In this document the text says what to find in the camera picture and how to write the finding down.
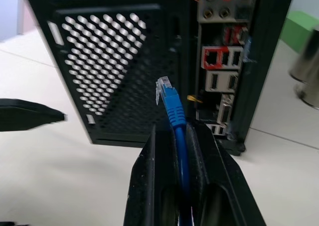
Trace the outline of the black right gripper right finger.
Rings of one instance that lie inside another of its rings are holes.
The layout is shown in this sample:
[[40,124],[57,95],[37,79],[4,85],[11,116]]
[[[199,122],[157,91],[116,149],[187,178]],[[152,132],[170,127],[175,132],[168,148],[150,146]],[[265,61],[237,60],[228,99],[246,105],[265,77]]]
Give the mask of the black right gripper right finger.
[[194,226],[266,226],[240,166],[211,130],[188,120],[186,142]]

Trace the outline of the green box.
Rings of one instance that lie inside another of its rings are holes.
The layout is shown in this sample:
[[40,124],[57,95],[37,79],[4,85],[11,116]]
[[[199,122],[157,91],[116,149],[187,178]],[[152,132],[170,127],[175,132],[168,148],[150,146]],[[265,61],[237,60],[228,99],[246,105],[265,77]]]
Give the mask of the green box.
[[319,25],[319,18],[303,11],[291,11],[286,16],[280,39],[300,53],[316,25]]

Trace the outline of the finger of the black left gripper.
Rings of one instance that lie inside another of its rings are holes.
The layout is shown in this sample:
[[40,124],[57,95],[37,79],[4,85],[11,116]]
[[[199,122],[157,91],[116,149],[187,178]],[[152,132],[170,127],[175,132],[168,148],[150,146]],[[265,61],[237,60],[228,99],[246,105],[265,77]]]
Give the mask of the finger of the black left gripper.
[[0,99],[0,132],[25,131],[61,122],[66,115],[45,105],[20,99]]

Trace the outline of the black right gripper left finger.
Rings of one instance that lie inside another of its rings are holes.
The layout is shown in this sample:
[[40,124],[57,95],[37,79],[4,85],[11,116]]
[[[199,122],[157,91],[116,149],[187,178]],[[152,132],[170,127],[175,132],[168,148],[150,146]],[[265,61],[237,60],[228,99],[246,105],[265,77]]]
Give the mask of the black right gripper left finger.
[[131,171],[123,226],[177,226],[179,173],[168,123],[153,126]]

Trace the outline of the silver metal cylinder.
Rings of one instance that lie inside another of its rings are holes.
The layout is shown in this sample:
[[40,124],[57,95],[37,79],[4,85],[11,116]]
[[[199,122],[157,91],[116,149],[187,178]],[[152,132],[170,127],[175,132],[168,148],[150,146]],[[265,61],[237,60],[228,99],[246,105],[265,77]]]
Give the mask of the silver metal cylinder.
[[302,83],[306,83],[310,75],[313,61],[319,50],[319,25],[316,25],[307,38],[304,47],[296,62],[289,71],[290,76]]

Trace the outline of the black computer tower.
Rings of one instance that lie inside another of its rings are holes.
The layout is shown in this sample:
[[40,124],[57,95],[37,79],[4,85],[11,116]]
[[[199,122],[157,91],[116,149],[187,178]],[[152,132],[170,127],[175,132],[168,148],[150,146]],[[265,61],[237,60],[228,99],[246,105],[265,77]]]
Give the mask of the black computer tower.
[[239,156],[292,0],[28,0],[93,144],[142,147],[185,115]]

